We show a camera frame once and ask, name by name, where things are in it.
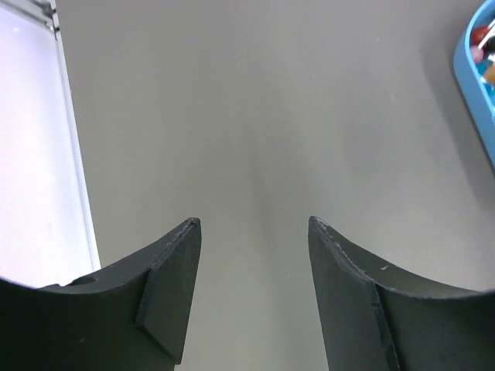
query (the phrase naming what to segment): gray table surface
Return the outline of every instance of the gray table surface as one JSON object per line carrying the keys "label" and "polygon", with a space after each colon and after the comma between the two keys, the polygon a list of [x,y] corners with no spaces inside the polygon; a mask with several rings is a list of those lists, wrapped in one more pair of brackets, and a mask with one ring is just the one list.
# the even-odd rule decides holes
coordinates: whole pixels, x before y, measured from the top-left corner
{"label": "gray table surface", "polygon": [[203,221],[182,370],[326,368],[312,214],[494,286],[495,179],[451,68],[480,3],[58,0],[103,265]]}

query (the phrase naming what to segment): red object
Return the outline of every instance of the red object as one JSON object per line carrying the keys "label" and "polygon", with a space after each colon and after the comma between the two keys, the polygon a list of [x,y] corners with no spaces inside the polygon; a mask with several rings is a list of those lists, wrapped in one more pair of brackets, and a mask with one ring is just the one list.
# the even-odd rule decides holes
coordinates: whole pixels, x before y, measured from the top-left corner
{"label": "red object", "polygon": [[471,44],[478,45],[479,43],[481,43],[481,40],[483,40],[483,37],[485,37],[489,31],[490,29],[488,28],[488,26],[476,27],[471,32]]}

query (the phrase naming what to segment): blue container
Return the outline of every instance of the blue container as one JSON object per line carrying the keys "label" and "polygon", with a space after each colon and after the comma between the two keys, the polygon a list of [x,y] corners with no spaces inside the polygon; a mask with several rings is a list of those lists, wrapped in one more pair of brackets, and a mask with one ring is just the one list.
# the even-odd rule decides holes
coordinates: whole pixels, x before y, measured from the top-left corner
{"label": "blue container", "polygon": [[459,41],[454,56],[454,71],[492,165],[495,166],[495,106],[480,79],[469,51],[469,36],[473,29],[488,25],[493,19],[495,19],[495,0],[488,0],[475,13]]}

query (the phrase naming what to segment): colorful object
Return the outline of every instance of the colorful object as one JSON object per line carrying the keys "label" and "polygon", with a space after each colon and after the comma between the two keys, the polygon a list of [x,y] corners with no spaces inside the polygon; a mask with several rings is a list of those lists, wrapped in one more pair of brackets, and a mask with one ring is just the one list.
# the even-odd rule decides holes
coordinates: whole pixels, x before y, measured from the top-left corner
{"label": "colorful object", "polygon": [[486,54],[495,53],[495,37],[492,37],[486,42],[484,50]]}
{"label": "colorful object", "polygon": [[495,66],[493,64],[485,71],[483,78],[487,83],[495,84]]}
{"label": "colorful object", "polygon": [[471,46],[469,51],[471,52],[474,63],[479,63],[483,60],[484,52],[478,46]]}
{"label": "colorful object", "polygon": [[490,28],[488,26],[480,26],[476,27],[472,32],[471,32],[471,43],[473,45],[478,45],[481,43],[481,40],[488,35],[488,32],[490,31]]}
{"label": "colorful object", "polygon": [[[454,71],[459,87],[480,137],[483,139],[492,165],[495,165],[495,88],[488,81],[492,81],[491,60],[495,60],[491,51],[495,46],[495,41],[492,40],[495,36],[494,18],[495,0],[487,0],[471,18],[456,47],[454,56]],[[488,25],[489,32],[474,46],[483,49],[486,59],[480,63],[474,63],[471,46],[473,46],[473,40],[477,41],[480,35],[486,32],[486,29],[479,29],[482,25]]]}

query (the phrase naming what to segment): bright light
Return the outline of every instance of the bright light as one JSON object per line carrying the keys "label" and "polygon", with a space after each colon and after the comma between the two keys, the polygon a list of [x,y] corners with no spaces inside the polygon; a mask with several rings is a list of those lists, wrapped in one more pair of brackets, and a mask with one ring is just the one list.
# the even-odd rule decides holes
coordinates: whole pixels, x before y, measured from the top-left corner
{"label": "bright light", "polygon": [[0,276],[33,287],[99,268],[61,67],[51,32],[0,8]]}

